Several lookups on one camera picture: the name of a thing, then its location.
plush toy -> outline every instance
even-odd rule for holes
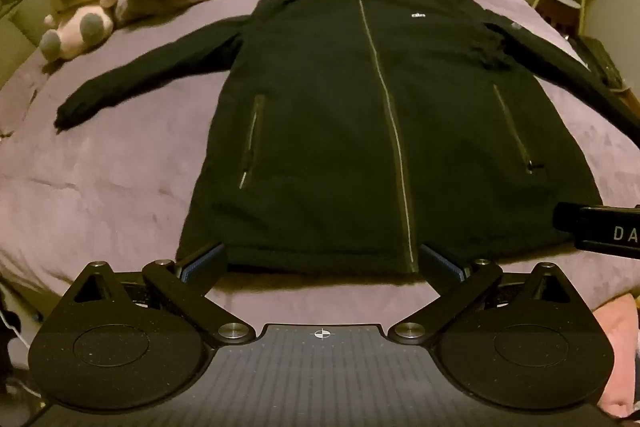
[[[117,0],[49,0],[53,13],[45,18],[50,28],[40,39],[40,50],[53,62],[71,60],[101,44],[113,32],[111,7]]]

metal bolt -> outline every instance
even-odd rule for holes
[[[418,339],[426,333],[424,326],[415,322],[396,324],[394,331],[398,337],[404,339]]]
[[[249,334],[249,328],[244,324],[231,322],[220,326],[218,334],[226,339],[241,339]]]

jacket pocket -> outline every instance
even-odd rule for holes
[[[258,94],[254,98],[254,107],[251,111],[251,118],[247,129],[246,140],[244,142],[244,153],[241,161],[241,175],[238,188],[245,188],[251,178],[255,166],[255,159],[262,130],[262,115],[266,97]]]
[[[495,94],[495,98],[498,100],[498,103],[500,104],[502,115],[504,116],[504,120],[509,129],[509,133],[511,134],[511,136],[513,136],[513,140],[516,144],[518,152],[520,153],[520,157],[522,158],[522,161],[524,163],[524,166],[527,169],[527,172],[529,174],[532,174],[535,169],[542,169],[544,165],[536,161],[535,158],[533,158],[530,155],[527,145],[524,143],[524,140],[520,136],[520,133],[518,133],[518,128],[516,126],[515,121],[513,120],[513,115],[511,114],[511,110],[509,109],[509,106],[507,105],[507,103],[504,101],[504,97],[500,93],[500,89],[495,84],[494,84],[494,94]]]

pink towel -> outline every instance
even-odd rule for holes
[[[593,312],[613,346],[613,372],[598,405],[617,418],[634,410],[638,309],[631,294],[612,300]]]

circular cover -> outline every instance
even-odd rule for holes
[[[437,356],[460,386],[505,407],[551,410],[599,397],[609,341],[593,315],[562,306],[529,301],[471,313],[443,334]]]
[[[204,344],[182,318],[95,304],[95,313],[82,315],[85,324],[42,332],[31,346],[33,377],[56,402],[94,412],[136,409],[172,396],[201,370]]]

